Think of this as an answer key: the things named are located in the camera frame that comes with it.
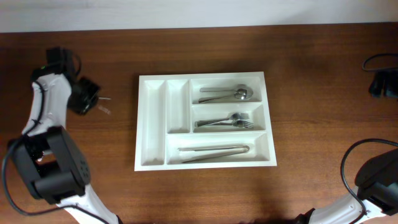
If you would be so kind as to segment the large metal spoon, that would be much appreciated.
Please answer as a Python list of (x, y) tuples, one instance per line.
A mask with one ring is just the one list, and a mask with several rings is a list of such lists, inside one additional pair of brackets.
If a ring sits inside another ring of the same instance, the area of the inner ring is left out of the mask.
[(235, 98), (238, 100), (248, 100), (252, 97), (252, 93), (245, 89), (245, 88), (239, 88), (237, 90), (234, 90), (231, 95), (226, 95), (226, 96), (219, 96), (219, 97), (212, 97), (212, 98), (200, 98), (198, 100), (199, 103), (206, 103), (209, 101), (214, 101), (214, 100), (220, 100), (220, 99), (225, 99), (225, 98)]
[(231, 91), (234, 98), (239, 100), (248, 100), (250, 99), (253, 94), (254, 90), (243, 84), (236, 85), (235, 87), (231, 88), (200, 88), (200, 92), (223, 92), (223, 91)]

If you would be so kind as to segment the metal fork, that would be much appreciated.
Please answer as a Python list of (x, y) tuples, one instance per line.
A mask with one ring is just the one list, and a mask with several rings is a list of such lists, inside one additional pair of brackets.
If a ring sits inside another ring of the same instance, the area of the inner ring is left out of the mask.
[(195, 127), (198, 128), (200, 126), (206, 126), (209, 124), (220, 123), (223, 121), (237, 121), (240, 119), (249, 119), (249, 115), (247, 113), (233, 113), (231, 116), (227, 118), (219, 118), (219, 119), (209, 119), (209, 120), (201, 120), (195, 122)]
[(209, 124), (205, 124), (205, 123), (200, 123), (200, 122), (196, 122), (195, 123), (196, 127), (200, 127), (200, 126), (232, 126), (235, 128), (246, 128), (246, 129), (253, 129), (254, 128), (254, 124), (250, 123), (249, 121), (243, 121), (243, 120), (237, 120), (237, 121), (233, 121), (230, 123), (225, 123), (225, 122), (219, 122), (219, 123), (209, 123)]

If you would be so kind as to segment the metal table knife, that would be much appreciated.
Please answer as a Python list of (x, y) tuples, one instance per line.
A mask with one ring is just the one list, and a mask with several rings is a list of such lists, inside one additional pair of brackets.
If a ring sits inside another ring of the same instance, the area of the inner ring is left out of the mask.
[(246, 145), (233, 145), (233, 146), (207, 146), (207, 147), (185, 147), (178, 148), (180, 152), (189, 151), (219, 151), (219, 150), (231, 150), (231, 149), (247, 149), (250, 150), (249, 146)]
[(245, 148), (240, 149), (239, 151), (221, 152), (221, 153), (210, 154), (210, 155), (205, 155), (205, 156), (201, 156), (201, 157), (194, 157), (190, 160), (183, 161), (183, 164), (204, 161), (204, 160), (208, 160), (208, 159), (216, 159), (216, 158), (225, 157), (225, 156), (233, 156), (233, 155), (237, 155), (237, 154), (244, 154), (244, 153), (247, 153), (248, 151), (249, 151), (249, 148), (245, 147)]

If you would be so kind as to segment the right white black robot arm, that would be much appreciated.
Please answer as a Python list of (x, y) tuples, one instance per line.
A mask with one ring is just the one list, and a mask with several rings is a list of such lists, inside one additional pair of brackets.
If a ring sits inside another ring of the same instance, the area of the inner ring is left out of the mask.
[(345, 177), (345, 163), (354, 148), (365, 143), (380, 143), (397, 147), (386, 139), (363, 139), (345, 152), (340, 164), (340, 176), (348, 193), (333, 204), (312, 208), (298, 215), (293, 223), (362, 223), (367, 220), (397, 213), (397, 149), (366, 161), (356, 174), (351, 188)]

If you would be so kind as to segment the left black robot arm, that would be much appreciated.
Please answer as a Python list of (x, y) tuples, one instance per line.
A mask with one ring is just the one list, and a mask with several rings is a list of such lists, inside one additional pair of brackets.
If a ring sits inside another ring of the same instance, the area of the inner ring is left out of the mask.
[[(29, 120), (18, 138), (11, 139), (1, 165), (1, 183), (10, 206), (27, 217), (59, 210), (78, 223), (114, 223), (121, 219), (90, 184), (87, 160), (66, 130), (67, 110), (85, 115), (99, 100), (100, 86), (80, 77), (81, 58), (72, 50), (46, 50), (46, 65), (36, 68), (30, 84), (34, 93)], [(12, 161), (31, 196), (52, 207), (28, 212), (13, 201), (6, 168)]]

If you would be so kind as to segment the white cutlery organizer tray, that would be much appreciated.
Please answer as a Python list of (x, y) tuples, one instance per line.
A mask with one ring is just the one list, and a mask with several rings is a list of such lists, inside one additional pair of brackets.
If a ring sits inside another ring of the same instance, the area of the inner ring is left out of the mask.
[[(200, 92), (200, 88), (231, 88), (243, 84), (254, 90), (248, 100), (225, 98), (199, 103), (200, 98), (231, 95), (231, 91)], [(200, 126), (196, 121), (247, 113), (253, 129)], [(184, 163), (194, 157), (240, 149), (180, 152), (178, 148), (246, 145), (244, 154)], [(137, 109), (136, 171), (275, 166), (274, 140), (262, 72), (142, 75)]]

